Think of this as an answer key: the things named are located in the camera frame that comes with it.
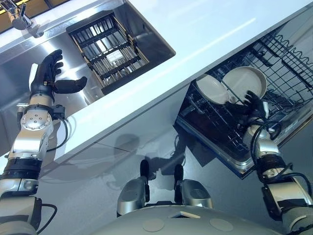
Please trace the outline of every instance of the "wire rack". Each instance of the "wire rack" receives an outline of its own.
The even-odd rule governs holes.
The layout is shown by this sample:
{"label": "wire rack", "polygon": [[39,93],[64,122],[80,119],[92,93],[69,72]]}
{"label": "wire rack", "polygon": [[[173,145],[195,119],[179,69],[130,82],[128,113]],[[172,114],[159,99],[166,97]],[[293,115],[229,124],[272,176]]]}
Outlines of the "wire rack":
{"label": "wire rack", "polygon": [[103,87],[149,63],[114,13],[69,34]]}
{"label": "wire rack", "polygon": [[[313,63],[289,45],[288,40],[281,35],[276,36],[275,32],[262,37],[206,74],[228,87],[223,77],[241,66],[252,66],[265,74],[268,88],[263,100],[269,103],[270,120],[281,121],[313,99]],[[238,103],[242,103],[229,87],[228,92],[238,99]],[[237,156],[237,159],[246,156],[248,147],[243,144],[244,133],[237,128],[240,118],[224,105],[206,100],[195,82],[191,84],[179,114],[227,153]],[[210,131],[206,132],[204,127],[208,126]]]}

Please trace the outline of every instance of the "plate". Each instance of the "plate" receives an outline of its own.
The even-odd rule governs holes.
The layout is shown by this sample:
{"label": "plate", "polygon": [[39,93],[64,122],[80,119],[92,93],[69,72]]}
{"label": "plate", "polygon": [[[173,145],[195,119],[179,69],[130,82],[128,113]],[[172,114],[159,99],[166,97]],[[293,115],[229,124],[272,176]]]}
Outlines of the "plate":
{"label": "plate", "polygon": [[[229,71],[223,78],[223,82],[236,94],[242,101],[245,100],[247,91],[254,92],[259,98],[262,98],[267,90],[267,80],[265,75],[254,67],[244,66]],[[235,103],[238,98],[229,91],[230,102]]]}
{"label": "plate", "polygon": [[229,95],[225,87],[214,77],[205,75],[196,81],[201,94],[215,104],[225,104],[229,101]]}

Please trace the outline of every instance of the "white countertop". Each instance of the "white countertop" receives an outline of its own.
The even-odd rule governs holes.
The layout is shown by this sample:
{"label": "white countertop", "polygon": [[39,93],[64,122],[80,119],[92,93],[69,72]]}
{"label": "white countertop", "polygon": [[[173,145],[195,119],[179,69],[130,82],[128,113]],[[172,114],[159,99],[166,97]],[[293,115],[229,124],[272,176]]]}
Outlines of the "white countertop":
{"label": "white countertop", "polygon": [[[72,135],[54,160],[62,162],[108,135],[311,1],[130,0],[176,55],[70,116]],[[58,136],[62,142],[62,130]]]}

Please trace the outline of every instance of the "sink drain rack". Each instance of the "sink drain rack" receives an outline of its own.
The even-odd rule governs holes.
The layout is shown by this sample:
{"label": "sink drain rack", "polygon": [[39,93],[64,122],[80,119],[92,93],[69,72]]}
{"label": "sink drain rack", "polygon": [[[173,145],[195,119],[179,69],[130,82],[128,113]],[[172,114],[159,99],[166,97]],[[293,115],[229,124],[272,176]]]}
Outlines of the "sink drain rack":
{"label": "sink drain rack", "polygon": [[71,25],[67,32],[101,83],[104,94],[114,90],[113,83],[123,84],[121,80],[149,63],[112,11],[99,12]]}

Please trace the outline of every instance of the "black cable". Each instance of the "black cable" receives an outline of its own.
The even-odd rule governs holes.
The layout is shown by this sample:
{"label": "black cable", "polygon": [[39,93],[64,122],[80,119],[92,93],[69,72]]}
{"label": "black cable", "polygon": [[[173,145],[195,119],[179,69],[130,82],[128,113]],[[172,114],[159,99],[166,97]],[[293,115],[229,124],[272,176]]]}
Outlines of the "black cable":
{"label": "black cable", "polygon": [[44,204],[43,203],[42,206],[43,207],[51,207],[54,209],[54,212],[53,212],[52,216],[50,217],[50,219],[46,222],[46,224],[43,225],[43,227],[37,231],[37,234],[40,234],[51,223],[51,221],[53,220],[54,216],[56,215],[56,213],[58,211],[58,208],[53,204]]}
{"label": "black cable", "polygon": [[308,194],[312,197],[312,187],[311,187],[311,183],[309,181],[309,179],[302,173],[299,172],[291,172],[291,173],[287,173],[282,175],[280,178],[285,179],[285,178],[289,178],[292,176],[300,176],[305,180],[305,183],[307,184],[308,187]]}
{"label": "black cable", "polygon": [[250,154],[251,154],[251,158],[254,162],[254,164],[256,164],[256,157],[255,157],[255,147],[256,147],[256,142],[261,134],[261,132],[264,130],[264,129],[267,129],[269,125],[274,125],[274,124],[277,124],[278,127],[279,127],[279,130],[276,132],[274,138],[276,138],[280,131],[281,131],[281,123],[280,122],[277,122],[277,121],[265,121],[264,123],[261,123],[259,121],[254,121],[252,122],[250,125],[260,125],[258,127],[258,129],[256,130],[256,132],[254,133],[254,135],[252,136],[252,139],[251,139],[251,144],[250,144]]}
{"label": "black cable", "polygon": [[[257,122],[257,123],[251,123],[251,124],[257,124],[257,125],[260,125],[258,127],[258,129],[256,130],[256,132],[254,133],[252,139],[251,139],[251,144],[250,144],[250,154],[251,154],[251,158],[254,162],[254,164],[257,164],[256,162],[256,157],[255,157],[255,151],[256,151],[256,142],[261,134],[261,132],[263,131],[263,129],[266,129],[270,124],[277,124],[278,125],[278,131],[276,132],[276,134],[273,136],[273,139],[276,138],[279,133],[281,132],[281,123],[279,122],[276,122],[276,121],[266,121],[264,123],[260,123],[260,122]],[[266,180],[263,180],[262,183],[264,184],[268,184],[268,183],[273,183],[275,181],[279,181],[279,180],[284,180],[284,179],[287,179],[289,177],[292,177],[292,176],[300,176],[302,177],[306,184],[307,184],[307,188],[308,188],[308,194],[312,197],[312,186],[311,186],[311,183],[309,181],[309,179],[302,173],[298,173],[298,172],[291,172],[291,173],[287,173],[287,174],[284,174],[286,172],[287,169],[289,168],[292,168],[292,163],[289,163],[281,172],[279,172],[275,177],[271,178],[271,179],[266,179]]]}
{"label": "black cable", "polygon": [[67,142],[67,138],[68,138],[68,127],[67,127],[67,123],[65,122],[65,119],[64,119],[64,118],[59,118],[59,120],[61,120],[61,121],[63,122],[63,124],[64,124],[64,127],[65,127],[65,138],[64,138],[63,142],[62,142],[59,146],[56,146],[56,147],[51,148],[51,149],[48,149],[47,152],[56,150],[56,149],[62,147],[62,146]]}
{"label": "black cable", "polygon": [[303,232],[305,232],[305,231],[307,231],[307,230],[310,230],[310,229],[312,229],[312,228],[313,228],[313,224],[310,224],[310,225],[308,225],[308,226],[306,226],[306,227],[300,227],[299,230],[297,230],[297,231],[292,231],[292,232],[290,232],[290,233],[288,233],[288,234],[286,234],[286,235],[299,235],[299,234],[301,234],[301,233],[303,233]]}

